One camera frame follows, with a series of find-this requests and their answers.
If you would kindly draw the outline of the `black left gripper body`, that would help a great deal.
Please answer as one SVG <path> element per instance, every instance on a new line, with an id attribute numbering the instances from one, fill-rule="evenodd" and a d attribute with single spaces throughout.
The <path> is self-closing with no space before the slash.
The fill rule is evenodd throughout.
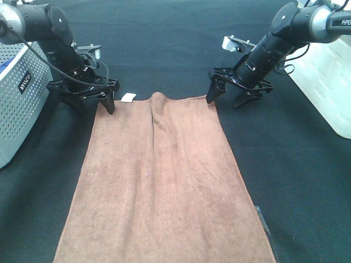
<path id="1" fill-rule="evenodd" d="M 60 77 L 58 81 L 51 81 L 47 85 L 50 92 L 58 93 L 60 100 L 91 98 L 107 100 L 109 97 L 114 98 L 114 93 L 120 88 L 118 80 L 106 79 L 98 75 L 91 75 L 90 82 L 83 81 L 82 75 L 76 75 L 75 79 Z"/>

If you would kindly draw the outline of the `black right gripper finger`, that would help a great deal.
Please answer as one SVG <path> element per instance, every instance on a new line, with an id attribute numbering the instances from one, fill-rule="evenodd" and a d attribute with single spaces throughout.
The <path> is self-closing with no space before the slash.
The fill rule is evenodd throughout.
<path id="1" fill-rule="evenodd" d="M 220 79 L 212 79 L 211 80 L 211 85 L 208 90 L 208 93 L 206 95 L 206 102 L 208 104 L 211 104 L 212 102 L 215 101 L 215 99 L 222 94 L 227 92 L 227 89 L 225 87 L 225 82 Z"/>
<path id="2" fill-rule="evenodd" d="M 234 98 L 233 108 L 237 109 L 249 102 L 260 100 L 262 97 L 262 94 L 251 94 L 249 92 L 241 92 L 237 97 Z"/>

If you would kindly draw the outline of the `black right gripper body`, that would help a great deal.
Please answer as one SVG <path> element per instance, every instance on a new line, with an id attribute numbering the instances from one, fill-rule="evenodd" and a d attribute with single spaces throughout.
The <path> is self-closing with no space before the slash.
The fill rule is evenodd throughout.
<path id="1" fill-rule="evenodd" d="M 258 94 L 259 92 L 270 93 L 274 87 L 271 82 L 261 80 L 254 87 L 250 84 L 244 84 L 239 80 L 237 74 L 231 67 L 224 68 L 213 68 L 209 71 L 208 76 L 210 78 L 210 87 L 208 92 L 214 92 L 217 89 L 216 81 L 229 83 L 235 87 L 238 87 L 249 94 Z"/>

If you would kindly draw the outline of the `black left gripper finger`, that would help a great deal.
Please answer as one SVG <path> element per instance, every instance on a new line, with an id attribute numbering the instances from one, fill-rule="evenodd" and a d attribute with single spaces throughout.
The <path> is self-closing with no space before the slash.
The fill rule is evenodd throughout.
<path id="1" fill-rule="evenodd" d="M 85 113 L 84 102 L 79 96 L 70 93 L 59 93 L 59 100 L 73 108 L 76 112 L 80 114 Z"/>
<path id="2" fill-rule="evenodd" d="M 115 111 L 114 92 L 104 93 L 98 96 L 97 100 L 102 104 L 107 112 L 112 115 Z"/>

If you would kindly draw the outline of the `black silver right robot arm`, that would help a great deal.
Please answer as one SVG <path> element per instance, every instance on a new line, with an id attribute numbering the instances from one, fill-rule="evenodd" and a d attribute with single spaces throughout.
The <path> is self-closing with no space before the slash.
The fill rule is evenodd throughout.
<path id="1" fill-rule="evenodd" d="M 234 108 L 259 100 L 263 92 L 270 93 L 273 89 L 265 76 L 284 63 L 288 55 L 311 43 L 332 43 L 341 35 L 349 34 L 350 11 L 343 6 L 316 1 L 299 8 L 293 2 L 287 3 L 276 13 L 269 32 L 258 44 L 234 36 L 225 37 L 226 50 L 244 53 L 246 45 L 252 49 L 244 53 L 234 67 L 214 68 L 206 101 L 210 104 L 225 93 L 227 83 L 242 89 L 233 101 Z"/>

